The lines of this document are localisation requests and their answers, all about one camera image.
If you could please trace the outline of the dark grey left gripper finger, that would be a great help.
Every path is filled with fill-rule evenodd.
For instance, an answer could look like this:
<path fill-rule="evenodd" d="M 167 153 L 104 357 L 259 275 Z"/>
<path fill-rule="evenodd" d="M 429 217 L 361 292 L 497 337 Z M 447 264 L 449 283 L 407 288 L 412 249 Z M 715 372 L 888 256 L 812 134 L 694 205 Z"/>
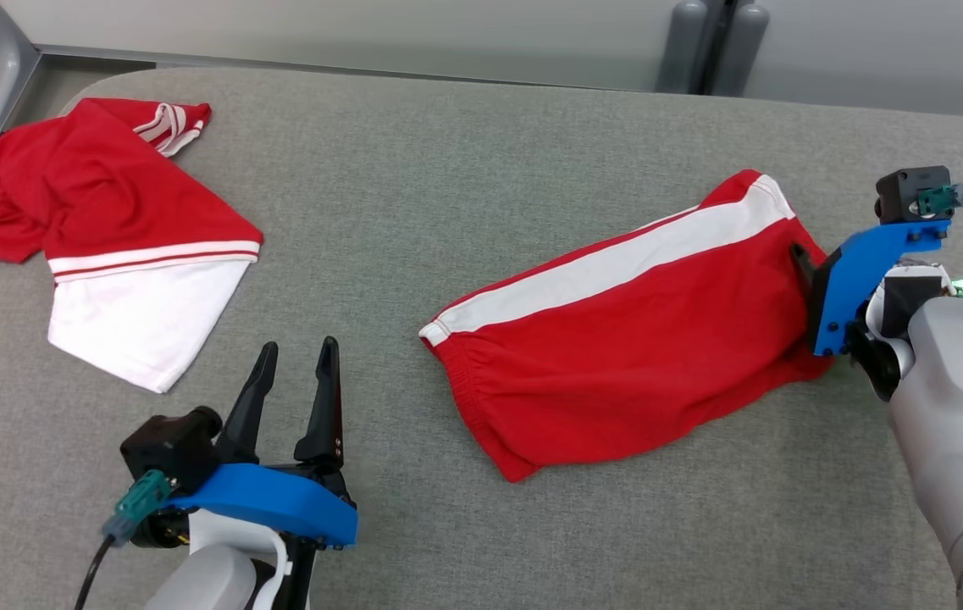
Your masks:
<path fill-rule="evenodd" d="M 260 463 L 256 452 L 265 397 L 273 389 L 279 344 L 263 345 L 217 441 L 221 463 Z"/>
<path fill-rule="evenodd" d="M 326 336 L 315 368 L 316 394 L 307 431 L 296 442 L 294 459 L 311 474 L 338 474 L 343 464 L 340 347 Z"/>

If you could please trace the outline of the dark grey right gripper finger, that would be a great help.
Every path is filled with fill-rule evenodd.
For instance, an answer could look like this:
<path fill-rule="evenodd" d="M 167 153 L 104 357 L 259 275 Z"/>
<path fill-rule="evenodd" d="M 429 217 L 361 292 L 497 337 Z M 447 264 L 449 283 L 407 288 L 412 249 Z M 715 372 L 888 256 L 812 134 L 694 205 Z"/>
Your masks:
<path fill-rule="evenodd" d="M 827 270 L 816 265 L 811 251 L 802 244 L 792 243 L 789 248 L 791 262 L 796 270 L 799 288 L 804 294 L 823 294 L 827 289 Z"/>

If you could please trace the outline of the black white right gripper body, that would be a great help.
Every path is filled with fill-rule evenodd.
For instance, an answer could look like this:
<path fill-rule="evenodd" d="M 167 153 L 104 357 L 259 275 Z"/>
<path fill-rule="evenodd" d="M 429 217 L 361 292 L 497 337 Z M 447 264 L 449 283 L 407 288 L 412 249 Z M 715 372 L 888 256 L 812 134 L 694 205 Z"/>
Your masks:
<path fill-rule="evenodd" d="M 865 372 L 880 401 L 891 401 L 900 380 L 917 362 L 910 343 L 912 318 L 927 301 L 957 293 L 941 263 L 900 260 L 858 309 L 846 331 L 850 363 Z"/>

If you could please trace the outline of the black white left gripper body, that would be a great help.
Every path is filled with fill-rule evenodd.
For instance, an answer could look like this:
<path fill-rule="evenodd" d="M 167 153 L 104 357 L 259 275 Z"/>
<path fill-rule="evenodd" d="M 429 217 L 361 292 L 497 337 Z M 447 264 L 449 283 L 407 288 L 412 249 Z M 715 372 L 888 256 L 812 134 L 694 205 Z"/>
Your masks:
<path fill-rule="evenodd" d="M 214 587 L 205 609 L 308 609 L 318 554 L 357 544 L 341 471 L 225 464 L 187 508 L 188 571 Z"/>

